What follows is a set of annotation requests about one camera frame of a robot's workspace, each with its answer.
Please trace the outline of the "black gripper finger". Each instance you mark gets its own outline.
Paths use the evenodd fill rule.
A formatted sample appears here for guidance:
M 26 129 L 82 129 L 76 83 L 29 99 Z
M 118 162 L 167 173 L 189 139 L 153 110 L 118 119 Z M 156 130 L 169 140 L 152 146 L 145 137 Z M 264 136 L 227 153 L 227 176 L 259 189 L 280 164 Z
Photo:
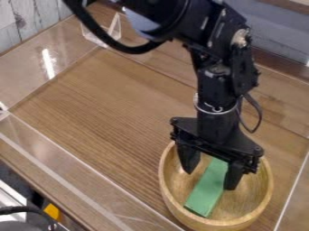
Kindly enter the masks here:
M 200 161 L 200 152 L 196 146 L 187 143 L 176 143 L 181 169 L 191 174 Z
M 240 182 L 242 175 L 246 173 L 244 164 L 239 161 L 234 161 L 228 164 L 228 169 L 225 172 L 223 188 L 225 190 L 236 189 Z

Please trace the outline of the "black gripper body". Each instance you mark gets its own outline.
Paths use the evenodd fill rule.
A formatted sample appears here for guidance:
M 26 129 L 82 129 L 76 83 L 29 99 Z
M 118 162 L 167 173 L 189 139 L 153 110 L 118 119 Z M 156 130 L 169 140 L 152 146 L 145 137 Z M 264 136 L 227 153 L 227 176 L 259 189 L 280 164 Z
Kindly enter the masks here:
M 236 112 L 207 114 L 199 112 L 196 117 L 172 117 L 171 140 L 196 146 L 199 152 L 217 158 L 227 164 L 239 161 L 246 173 L 256 173 L 259 159 L 264 151 L 259 144 L 240 130 Z

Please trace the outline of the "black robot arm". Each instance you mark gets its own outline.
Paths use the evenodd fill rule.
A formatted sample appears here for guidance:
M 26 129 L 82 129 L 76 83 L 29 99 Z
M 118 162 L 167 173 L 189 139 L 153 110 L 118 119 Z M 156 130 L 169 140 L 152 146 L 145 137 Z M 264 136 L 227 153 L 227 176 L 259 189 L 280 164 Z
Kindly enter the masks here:
M 259 71 L 252 61 L 250 26 L 246 18 L 217 0 L 109 0 L 125 15 L 147 43 L 129 46 L 116 41 L 88 13 L 80 0 L 62 0 L 82 25 L 116 51 L 143 54 L 177 40 L 191 55 L 197 88 L 195 117 L 173 117 L 171 139 L 181 169 L 192 172 L 200 154 L 228 164 L 223 188 L 234 190 L 240 178 L 255 173 L 260 146 L 243 134 L 240 103 L 254 102 Z

